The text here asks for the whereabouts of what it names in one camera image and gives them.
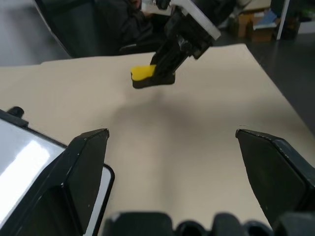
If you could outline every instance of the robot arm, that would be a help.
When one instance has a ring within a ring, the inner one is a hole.
[[[131,70],[136,89],[170,85],[176,69],[193,56],[199,59],[221,33],[217,26],[233,12],[236,0],[144,0],[157,14],[171,13],[165,25],[167,40],[153,56],[150,66]]]

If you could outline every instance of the person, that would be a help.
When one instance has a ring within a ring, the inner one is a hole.
[[[142,12],[141,0],[98,0],[97,5],[105,20],[104,30],[120,47],[164,34],[167,18]]]

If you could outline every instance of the yellow object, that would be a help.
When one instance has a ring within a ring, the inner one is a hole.
[[[135,66],[131,68],[131,78],[134,81],[141,81],[153,76],[156,65]]]

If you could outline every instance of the gray floor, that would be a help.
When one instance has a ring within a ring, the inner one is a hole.
[[[256,60],[315,134],[315,34],[295,40],[251,43],[227,32],[215,46],[246,43]]]
[[[32,0],[0,0],[0,66],[68,59]]]

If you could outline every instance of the beige table surface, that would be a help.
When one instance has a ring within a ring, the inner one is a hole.
[[[47,62],[23,79],[4,68],[0,108],[21,106],[32,128],[66,144],[82,132],[109,128],[105,162],[116,180],[106,216],[158,210],[174,224],[194,219],[210,227],[215,212],[229,211],[241,221],[266,222],[235,131],[285,138],[315,166],[310,131],[245,45],[188,59],[172,86],[133,89],[130,68],[151,57]]]

